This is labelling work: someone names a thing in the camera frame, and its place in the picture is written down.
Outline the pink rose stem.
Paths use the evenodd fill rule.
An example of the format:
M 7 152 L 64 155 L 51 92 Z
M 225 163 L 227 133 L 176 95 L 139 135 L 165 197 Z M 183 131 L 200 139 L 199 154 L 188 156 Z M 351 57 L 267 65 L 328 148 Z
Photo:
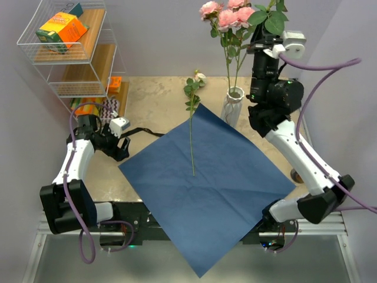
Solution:
M 233 27 L 233 42 L 237 48 L 237 55 L 232 59 L 234 64 L 234 82 L 237 86 L 240 69 L 246 59 L 249 40 L 256 26 L 264 23 L 266 29 L 277 36 L 281 36 L 286 23 L 287 8 L 284 1 L 270 1 L 268 5 L 252 4 L 250 1 L 229 1 L 227 8 L 236 13 L 238 23 Z
M 202 21 L 208 21 L 211 26 L 212 38 L 219 37 L 226 60 L 226 75 L 228 89 L 231 88 L 230 64 L 237 55 L 237 48 L 233 45 L 233 27 L 238 23 L 237 15 L 231 9 L 223 9 L 223 4 L 216 1 L 208 1 L 199 9 Z

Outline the black printed ribbon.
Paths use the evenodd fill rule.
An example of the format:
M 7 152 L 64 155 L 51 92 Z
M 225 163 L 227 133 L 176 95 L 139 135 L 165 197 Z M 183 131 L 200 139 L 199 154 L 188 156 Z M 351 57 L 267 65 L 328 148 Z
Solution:
M 123 134 L 121 135 L 121 139 L 122 139 L 122 138 L 129 137 L 129 136 L 131 136 L 131 135 L 133 135 L 133 134 L 136 134 L 136 133 L 139 133 L 139 132 L 142 132 L 142 131 L 145 132 L 145 133 L 151 134 L 151 135 L 153 135 L 153 136 L 156 136 L 156 137 L 162 137 L 162 136 L 164 136 L 163 133 L 155 133 L 155 132 L 151 131 L 151 130 L 148 129 L 148 128 L 136 127 L 136 128 L 134 128 L 134 129 L 132 129 L 132 130 L 129 130 L 129 131 L 123 133 Z

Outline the blue wrapping paper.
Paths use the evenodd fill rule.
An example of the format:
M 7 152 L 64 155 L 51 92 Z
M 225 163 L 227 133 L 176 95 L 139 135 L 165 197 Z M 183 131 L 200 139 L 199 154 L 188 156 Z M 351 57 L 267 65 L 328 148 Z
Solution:
M 295 188 L 204 105 L 119 168 L 199 277 Z

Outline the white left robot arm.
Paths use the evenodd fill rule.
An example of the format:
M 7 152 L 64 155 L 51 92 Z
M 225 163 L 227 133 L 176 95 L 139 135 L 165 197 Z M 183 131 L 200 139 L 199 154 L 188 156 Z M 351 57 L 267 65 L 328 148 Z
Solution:
M 80 229 L 77 216 L 87 227 L 100 222 L 108 231 L 116 231 L 121 227 L 121 215 L 114 212 L 109 202 L 94 203 L 84 178 L 97 150 L 118 162 L 129 156 L 130 139 L 126 137 L 121 146 L 118 143 L 130 122 L 124 117 L 115 117 L 103 126 L 98 126 L 99 121 L 99 117 L 94 114 L 77 118 L 77 127 L 67 138 L 66 157 L 57 177 L 40 190 L 41 203 L 53 234 Z

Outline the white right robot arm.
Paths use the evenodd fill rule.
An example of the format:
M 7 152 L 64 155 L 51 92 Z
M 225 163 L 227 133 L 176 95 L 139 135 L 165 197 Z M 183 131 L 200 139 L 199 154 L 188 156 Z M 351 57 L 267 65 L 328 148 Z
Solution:
M 306 219 L 319 224 L 346 199 L 355 185 L 350 175 L 331 168 L 299 133 L 290 115 L 301 108 L 304 86 L 297 80 L 281 80 L 279 55 L 290 58 L 303 54 L 305 37 L 301 32 L 274 35 L 264 23 L 256 26 L 247 53 L 254 55 L 248 108 L 249 122 L 292 165 L 308 189 L 308 194 L 291 200 L 277 200 L 263 209 L 262 224 L 277 231 L 283 222 Z

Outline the white ribbed ceramic vase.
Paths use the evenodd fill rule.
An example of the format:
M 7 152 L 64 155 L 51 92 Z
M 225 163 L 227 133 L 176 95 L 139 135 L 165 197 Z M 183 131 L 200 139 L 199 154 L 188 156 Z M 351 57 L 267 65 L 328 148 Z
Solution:
M 240 87 L 231 87 L 224 99 L 220 118 L 233 128 L 236 127 L 239 120 L 243 99 L 244 91 Z

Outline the purple zigzag scrubber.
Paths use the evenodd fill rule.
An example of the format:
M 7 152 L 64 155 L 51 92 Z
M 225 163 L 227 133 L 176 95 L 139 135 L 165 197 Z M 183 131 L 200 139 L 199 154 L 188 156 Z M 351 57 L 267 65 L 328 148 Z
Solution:
M 100 119 L 106 123 L 109 123 L 111 119 L 118 116 L 120 102 L 115 97 L 111 97 L 109 99 L 105 99 L 102 104 L 103 106 L 100 110 Z

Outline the orange yellow sponge pack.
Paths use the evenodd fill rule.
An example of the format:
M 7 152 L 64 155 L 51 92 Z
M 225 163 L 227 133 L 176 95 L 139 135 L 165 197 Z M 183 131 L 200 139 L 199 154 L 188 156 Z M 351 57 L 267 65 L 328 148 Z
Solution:
M 79 104 L 87 103 L 87 102 L 95 102 L 95 103 L 102 103 L 102 97 L 86 97 L 86 98 L 72 98 L 70 101 L 70 108 L 74 110 Z M 75 111 L 75 115 L 85 115 L 85 114 L 95 114 L 99 115 L 99 107 L 93 104 L 88 104 L 85 106 L 80 107 L 78 110 Z

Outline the small orange box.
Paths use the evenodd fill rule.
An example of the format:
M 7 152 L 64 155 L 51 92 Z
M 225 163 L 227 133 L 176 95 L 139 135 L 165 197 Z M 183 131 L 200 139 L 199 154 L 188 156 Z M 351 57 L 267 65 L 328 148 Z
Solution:
M 111 76 L 110 77 L 110 82 L 107 87 L 108 93 L 111 94 L 117 94 L 120 92 L 121 88 L 121 83 L 122 83 L 122 77 L 120 76 Z

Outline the white rose stem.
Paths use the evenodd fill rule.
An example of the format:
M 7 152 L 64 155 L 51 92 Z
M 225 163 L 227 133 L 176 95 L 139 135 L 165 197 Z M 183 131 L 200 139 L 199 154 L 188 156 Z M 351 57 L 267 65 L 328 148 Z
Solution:
M 195 165 L 194 165 L 194 152 L 193 152 L 193 134 L 192 134 L 192 119 L 193 114 L 196 111 L 199 102 L 201 102 L 201 98 L 197 95 L 197 91 L 200 88 L 203 88 L 207 83 L 207 77 L 200 71 L 194 71 L 194 77 L 186 79 L 186 84 L 183 88 L 184 93 L 187 97 L 187 101 L 185 105 L 187 106 L 186 111 L 189 112 L 189 142 L 190 142 L 190 157 L 191 157 L 191 166 L 193 176 L 195 176 Z

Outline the orange green carton box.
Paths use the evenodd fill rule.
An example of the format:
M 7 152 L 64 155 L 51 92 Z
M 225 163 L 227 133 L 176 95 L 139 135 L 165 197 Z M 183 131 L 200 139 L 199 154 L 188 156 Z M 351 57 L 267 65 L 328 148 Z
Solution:
M 47 49 L 65 54 L 89 29 L 77 16 L 58 12 L 43 26 L 35 31 L 41 43 Z

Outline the teal box on shelf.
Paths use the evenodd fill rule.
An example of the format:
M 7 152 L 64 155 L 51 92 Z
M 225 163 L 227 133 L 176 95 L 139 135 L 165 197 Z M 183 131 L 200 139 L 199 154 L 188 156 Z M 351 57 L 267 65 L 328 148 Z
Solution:
M 74 15 L 74 16 L 76 16 L 77 18 L 79 18 L 82 14 L 83 14 L 83 8 L 82 8 L 82 6 L 81 6 L 81 4 L 80 3 L 76 3 L 76 4 L 74 4 L 74 5 L 72 5 L 71 7 L 70 7 L 70 10 L 68 11 L 68 13 L 70 14 L 70 15 Z

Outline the aluminium frame rail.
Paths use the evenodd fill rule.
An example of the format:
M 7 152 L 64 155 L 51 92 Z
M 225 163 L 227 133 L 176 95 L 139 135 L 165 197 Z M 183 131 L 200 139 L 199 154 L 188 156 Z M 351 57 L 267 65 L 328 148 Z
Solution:
M 142 202 L 118 169 L 118 163 L 95 154 L 89 166 L 89 189 L 95 200 Z M 117 252 L 98 248 L 87 265 L 78 256 L 78 231 L 54 236 L 42 219 L 24 282 L 358 282 L 346 226 L 339 212 L 315 225 L 299 221 L 298 241 L 286 254 L 263 252 L 240 242 L 204 277 L 198 278 L 173 244 L 144 241 Z

